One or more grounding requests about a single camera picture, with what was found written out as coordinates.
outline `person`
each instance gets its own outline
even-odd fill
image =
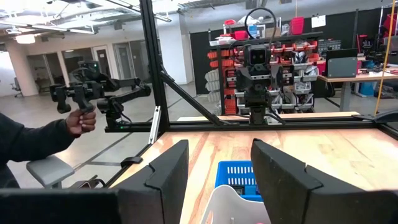
[[[0,113],[0,188],[19,188],[7,162],[34,161],[67,149],[76,138],[95,129],[95,112],[71,112],[66,119],[41,128],[25,128]]]

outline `office chair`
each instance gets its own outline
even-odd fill
[[[18,92],[19,92],[19,93],[17,93],[17,94],[14,96],[15,98],[17,98],[18,95],[21,95],[21,97],[24,97],[24,95],[22,94],[21,88],[20,88],[20,86],[19,86],[19,82],[18,82],[17,77],[14,78],[14,83],[11,83],[10,85],[11,85],[11,89],[12,89],[12,90],[15,90],[15,91],[18,91]]]

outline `table leg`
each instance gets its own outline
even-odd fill
[[[367,97],[367,96],[365,96],[365,95],[363,95],[363,94],[361,94],[360,92],[359,92],[359,85],[360,85],[361,83],[355,83],[355,91],[354,91],[354,94],[355,95],[357,95],[357,96],[360,96],[360,97]]]
[[[350,82],[344,82],[341,88],[340,111],[349,111],[349,100],[351,98]]]

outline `person's hand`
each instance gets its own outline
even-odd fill
[[[79,136],[95,129],[95,112],[83,114],[81,110],[75,110],[66,118],[67,128],[70,134]]]

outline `chair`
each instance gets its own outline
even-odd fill
[[[24,95],[22,94],[21,88],[20,88],[20,86],[19,86],[18,79],[17,79],[16,77],[14,78],[14,83],[11,83],[10,85],[11,85],[11,89],[12,89],[12,90],[15,90],[15,91],[18,91],[18,92],[19,92],[19,93],[17,93],[17,94],[14,96],[15,98],[17,98],[18,95],[21,95],[21,97],[24,97]]]
[[[61,182],[75,173],[73,168],[57,156],[48,156],[26,164],[30,174],[46,189],[61,189]]]

